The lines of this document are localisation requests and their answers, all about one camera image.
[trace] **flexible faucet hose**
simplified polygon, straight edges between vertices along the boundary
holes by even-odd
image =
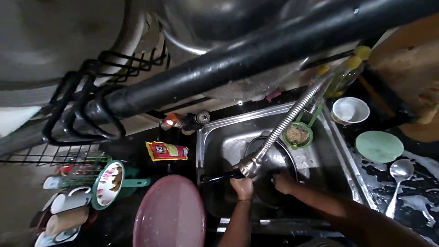
[[[289,124],[296,118],[299,112],[306,106],[306,104],[312,99],[312,97],[323,87],[325,83],[330,83],[334,78],[334,73],[319,77],[297,100],[283,120],[273,129],[270,135],[265,139],[260,151],[256,154],[255,158],[261,159],[265,153],[270,149],[273,143],[277,140],[279,135],[288,128]]]

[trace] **stainless steel sink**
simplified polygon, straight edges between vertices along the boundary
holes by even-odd
[[[200,129],[197,136],[198,178],[203,174],[211,176],[229,171],[244,157],[250,141],[266,131],[272,131],[292,104],[218,120]],[[376,209],[344,140],[328,115],[325,107],[312,127],[314,140],[310,146],[296,151],[288,149],[297,166],[299,181]],[[310,118],[310,114],[305,114],[303,121],[307,122]],[[225,180],[201,185],[198,180],[198,186],[207,211],[221,218],[220,223],[228,223],[237,203],[236,192],[230,182]],[[256,224],[253,231],[259,232],[286,231],[311,235],[331,232],[327,222],[292,196],[287,205],[277,209],[255,198],[252,220]]]

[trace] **steel spoon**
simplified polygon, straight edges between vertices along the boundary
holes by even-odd
[[[390,175],[396,181],[396,190],[393,194],[393,198],[387,206],[387,210],[385,211],[385,215],[387,217],[393,218],[395,217],[395,207],[396,207],[396,197],[398,196],[398,189],[401,185],[402,181],[409,180],[413,176],[414,167],[413,163],[408,159],[402,159],[395,161],[390,166]]]

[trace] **yellow bottle cap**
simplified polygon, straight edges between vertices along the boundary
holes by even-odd
[[[316,73],[317,73],[318,76],[322,76],[322,75],[324,75],[328,71],[329,71],[329,66],[326,65],[326,64],[322,64],[322,65],[319,66],[319,68],[317,69]]]
[[[363,61],[368,60],[371,55],[372,49],[370,47],[360,45],[354,50],[354,54],[361,58]]]
[[[360,66],[361,62],[363,60],[359,57],[359,56],[353,56],[350,57],[347,61],[346,61],[346,68],[347,69],[356,69],[358,68],[358,66]]]

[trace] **wooden board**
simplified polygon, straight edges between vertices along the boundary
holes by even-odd
[[[400,27],[374,49],[368,61],[418,114],[426,114],[425,102],[419,99],[419,95],[439,87],[438,23],[439,14],[436,14]],[[438,141],[439,114],[429,124],[404,124],[400,129],[408,137],[421,142]]]

